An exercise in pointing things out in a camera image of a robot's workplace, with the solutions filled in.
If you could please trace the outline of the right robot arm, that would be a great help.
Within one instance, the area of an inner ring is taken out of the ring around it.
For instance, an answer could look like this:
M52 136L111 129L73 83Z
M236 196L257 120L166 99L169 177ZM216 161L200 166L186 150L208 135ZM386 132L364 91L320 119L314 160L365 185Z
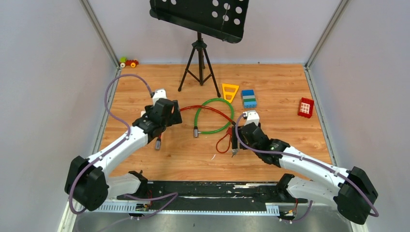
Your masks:
M307 177L302 180L284 174L276 188L279 200L323 203L359 225L365 224L368 217L379 217L375 207L379 195L363 169L346 169L315 159L285 141L269 138L254 122L240 127L234 124L233 133L241 149L252 151L264 163Z

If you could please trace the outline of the thick red cable lock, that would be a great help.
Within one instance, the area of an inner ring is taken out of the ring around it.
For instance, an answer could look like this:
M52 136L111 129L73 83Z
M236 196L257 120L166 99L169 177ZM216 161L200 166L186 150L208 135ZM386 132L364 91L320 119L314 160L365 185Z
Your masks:
M225 113L223 113L223 112L221 112L221 111L219 111L219 110L217 110L217 109L215 109L215 108L206 106L206 105L191 105L191 106L186 106L186 107L180 108L180 111L185 111L185 110L189 110L189 109L197 109L197 108L199 108L199 109L211 110L211 111L213 111L213 112L215 112L215 113L217 113L217 114L223 116L225 119L227 119L227 120L229 121L230 124L235 125L235 122L234 122L229 116L227 116ZM161 136L162 136L162 134L160 134L160 135L157 137L157 139L156 139L156 142L155 142L155 150L160 150L160 148L161 148Z

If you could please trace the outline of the green cable lock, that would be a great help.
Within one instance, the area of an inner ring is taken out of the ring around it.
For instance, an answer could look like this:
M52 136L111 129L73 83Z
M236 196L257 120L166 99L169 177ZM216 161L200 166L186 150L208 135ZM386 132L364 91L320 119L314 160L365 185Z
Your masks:
M230 119L233 119L234 117L234 108L231 105L231 103L229 103L227 100L225 99L221 99L221 98L213 98L213 99L209 99L207 101L205 101L202 105L203 106L207 106L209 103L211 102L223 102L225 103L229 108L230 108ZM194 117L194 128L193 128L193 135L194 138L197 138L199 136L199 134L215 134L218 132L223 131L224 129L227 129L230 126L230 122L228 122L227 124L225 124L223 127L216 129L216 130L211 130L211 131L199 131L198 129L198 119L199 119L199 114L201 112L201 108L199 108L195 114Z

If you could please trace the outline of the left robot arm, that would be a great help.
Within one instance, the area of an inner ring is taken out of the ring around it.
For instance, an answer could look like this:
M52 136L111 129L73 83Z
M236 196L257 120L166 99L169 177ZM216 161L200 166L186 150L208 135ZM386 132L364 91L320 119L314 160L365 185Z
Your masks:
M70 164L64 191L88 211L99 208L106 199L131 194L144 199L148 194L146 180L136 171L110 177L110 173L127 157L160 136L168 127L182 123L177 100L160 98L145 107L127 131L105 149L87 158L77 156Z

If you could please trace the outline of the small key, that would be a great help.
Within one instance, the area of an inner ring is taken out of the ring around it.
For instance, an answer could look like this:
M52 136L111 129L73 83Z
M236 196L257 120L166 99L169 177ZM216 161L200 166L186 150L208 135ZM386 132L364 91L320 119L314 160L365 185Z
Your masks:
M238 149L232 149L232 158L238 153Z

